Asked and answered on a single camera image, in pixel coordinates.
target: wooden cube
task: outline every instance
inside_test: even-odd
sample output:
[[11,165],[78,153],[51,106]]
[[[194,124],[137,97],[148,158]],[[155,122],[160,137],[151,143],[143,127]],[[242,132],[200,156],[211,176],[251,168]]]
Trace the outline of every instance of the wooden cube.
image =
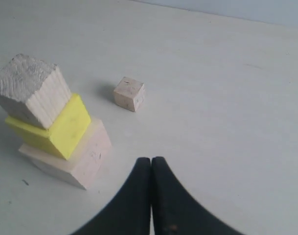
[[118,106],[136,112],[144,101],[144,84],[124,77],[114,89],[114,99]]
[[48,129],[70,98],[55,64],[18,54],[0,71],[0,106],[23,122]]
[[23,144],[19,151],[43,172],[79,188],[88,189],[111,146],[102,121],[92,118],[68,161],[27,144]]
[[78,94],[73,94],[55,122],[47,130],[13,117],[5,122],[24,142],[55,157],[69,159],[91,123],[90,115]]

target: light wooden block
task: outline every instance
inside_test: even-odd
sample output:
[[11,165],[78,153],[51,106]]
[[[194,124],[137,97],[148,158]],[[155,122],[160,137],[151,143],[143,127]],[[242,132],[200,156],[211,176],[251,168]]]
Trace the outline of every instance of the light wooden block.
[[69,159],[79,143],[91,118],[78,94],[73,94],[53,125],[47,130],[30,125],[13,117],[5,122],[32,147],[56,157]]
[[0,71],[0,106],[31,125],[48,129],[70,98],[55,64],[18,54]]
[[144,101],[144,84],[124,77],[114,89],[114,99],[118,106],[136,112]]
[[92,118],[91,124],[68,161],[55,158],[27,144],[23,144],[19,151],[43,172],[79,188],[88,189],[111,147],[102,121]]

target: white table surface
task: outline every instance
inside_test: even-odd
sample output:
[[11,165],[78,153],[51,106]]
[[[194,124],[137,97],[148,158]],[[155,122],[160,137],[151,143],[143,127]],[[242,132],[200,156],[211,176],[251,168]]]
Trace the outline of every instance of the white table surface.
[[[0,107],[0,235],[73,232],[157,155],[234,228],[298,235],[297,29],[126,0],[0,0],[0,69],[18,53],[60,66],[113,149],[92,189],[74,188],[17,152]],[[123,76],[145,83],[138,113],[113,103]]]

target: white wall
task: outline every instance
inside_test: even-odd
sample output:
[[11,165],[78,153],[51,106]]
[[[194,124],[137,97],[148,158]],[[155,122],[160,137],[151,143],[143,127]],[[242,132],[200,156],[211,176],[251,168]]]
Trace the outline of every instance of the white wall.
[[298,27],[298,0],[137,0],[247,20]]

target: yellow block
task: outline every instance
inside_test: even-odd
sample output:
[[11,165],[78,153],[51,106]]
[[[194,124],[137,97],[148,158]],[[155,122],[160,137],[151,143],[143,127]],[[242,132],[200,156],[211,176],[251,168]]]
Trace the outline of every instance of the yellow block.
[[68,159],[91,123],[91,118],[80,96],[73,94],[48,130],[10,116],[5,122],[30,146]]

